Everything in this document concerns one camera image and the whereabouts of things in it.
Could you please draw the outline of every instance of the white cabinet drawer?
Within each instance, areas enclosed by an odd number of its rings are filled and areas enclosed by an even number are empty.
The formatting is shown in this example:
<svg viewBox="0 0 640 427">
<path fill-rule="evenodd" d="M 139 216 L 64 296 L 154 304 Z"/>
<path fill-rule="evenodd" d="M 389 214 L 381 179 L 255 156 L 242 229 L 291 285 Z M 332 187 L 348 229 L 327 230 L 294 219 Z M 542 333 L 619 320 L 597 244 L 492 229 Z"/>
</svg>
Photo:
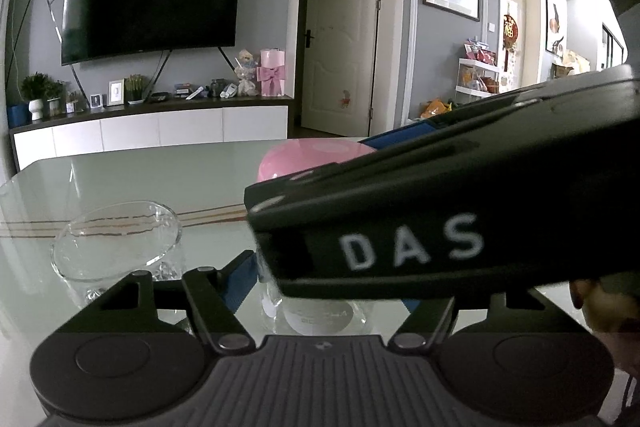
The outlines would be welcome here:
<svg viewBox="0 0 640 427">
<path fill-rule="evenodd" d="M 225 142 L 286 139 L 287 115 L 286 105 L 224 107 Z"/>
<path fill-rule="evenodd" d="M 15 153 L 18 156 L 20 170 L 37 160 L 56 157 L 51 127 L 17 133 L 14 136 Z"/>
<path fill-rule="evenodd" d="M 100 120 L 105 151 L 158 147 L 158 114 L 132 114 Z"/>
<path fill-rule="evenodd" d="M 222 109 L 158 113 L 160 145 L 222 142 Z"/>
<path fill-rule="evenodd" d="M 57 156 L 75 156 L 102 152 L 100 121 L 67 123 L 53 128 Z"/>
</svg>

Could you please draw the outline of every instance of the white air conditioner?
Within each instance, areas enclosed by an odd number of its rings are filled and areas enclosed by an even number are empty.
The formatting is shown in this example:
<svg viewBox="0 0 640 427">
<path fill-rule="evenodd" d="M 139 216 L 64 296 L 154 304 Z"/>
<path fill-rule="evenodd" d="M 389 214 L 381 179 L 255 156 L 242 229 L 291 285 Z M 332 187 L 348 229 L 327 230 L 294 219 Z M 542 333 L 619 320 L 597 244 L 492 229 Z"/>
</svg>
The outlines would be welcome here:
<svg viewBox="0 0 640 427">
<path fill-rule="evenodd" d="M 9 126 L 6 119 L 6 92 L 4 90 L 4 51 L 6 44 L 6 23 L 9 17 L 9 0 L 0 0 L 0 185 L 4 185 L 15 174 L 14 157 L 9 140 Z"/>
</svg>

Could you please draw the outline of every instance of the white shelf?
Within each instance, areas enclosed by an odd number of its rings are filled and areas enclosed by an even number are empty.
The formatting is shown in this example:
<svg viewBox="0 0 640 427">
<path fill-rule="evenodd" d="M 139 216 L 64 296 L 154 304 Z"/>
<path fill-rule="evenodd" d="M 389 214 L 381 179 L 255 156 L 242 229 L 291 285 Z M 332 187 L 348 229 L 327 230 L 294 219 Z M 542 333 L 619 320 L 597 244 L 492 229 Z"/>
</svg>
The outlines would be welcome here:
<svg viewBox="0 0 640 427">
<path fill-rule="evenodd" d="M 488 98 L 493 96 L 492 92 L 478 91 L 477 89 L 469 89 L 468 87 L 456 86 L 457 92 L 463 92 L 464 94 L 470 94 L 472 96 L 478 96 L 479 98 Z"/>
<path fill-rule="evenodd" d="M 494 73 L 500 73 L 500 68 L 498 66 L 492 66 L 491 64 L 485 64 L 484 62 L 480 62 L 480 60 L 471 60 L 470 58 L 460 58 L 460 64 L 463 66 L 474 66 L 476 68 L 480 68 L 485 71 L 493 71 Z"/>
</svg>

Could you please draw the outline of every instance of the television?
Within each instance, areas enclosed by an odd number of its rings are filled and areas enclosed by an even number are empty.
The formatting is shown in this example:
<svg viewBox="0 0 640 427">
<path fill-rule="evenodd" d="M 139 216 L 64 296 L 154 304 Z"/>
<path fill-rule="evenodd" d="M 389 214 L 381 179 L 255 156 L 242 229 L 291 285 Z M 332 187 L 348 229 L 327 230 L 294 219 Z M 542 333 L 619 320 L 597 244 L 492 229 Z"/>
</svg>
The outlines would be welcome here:
<svg viewBox="0 0 640 427">
<path fill-rule="evenodd" d="M 234 46 L 238 0 L 65 0 L 62 65 L 116 55 Z"/>
</svg>

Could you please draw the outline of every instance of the glass table top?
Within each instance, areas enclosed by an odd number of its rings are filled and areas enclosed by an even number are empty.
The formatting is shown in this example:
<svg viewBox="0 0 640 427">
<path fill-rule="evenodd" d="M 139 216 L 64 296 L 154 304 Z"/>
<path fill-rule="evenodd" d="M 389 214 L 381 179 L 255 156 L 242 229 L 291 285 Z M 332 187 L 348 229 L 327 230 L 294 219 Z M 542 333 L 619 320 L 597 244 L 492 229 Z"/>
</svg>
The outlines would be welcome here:
<svg viewBox="0 0 640 427">
<path fill-rule="evenodd" d="M 41 160 L 0 187 L 0 425 L 31 427 L 44 418 L 32 390 L 28 363 L 48 334 L 78 308 L 50 263 L 50 246 L 64 224 L 97 208 L 150 200 L 170 207 L 184 227 L 187 269 L 223 267 L 255 250 L 242 204 L 266 152 L 279 141 L 228 142 L 97 153 Z M 567 285 L 543 289 L 584 323 Z M 373 333 L 387 341 L 407 317 L 399 301 L 377 301 Z M 481 320 L 461 314 L 456 328 Z M 259 344 L 257 288 L 237 316 Z"/>
</svg>

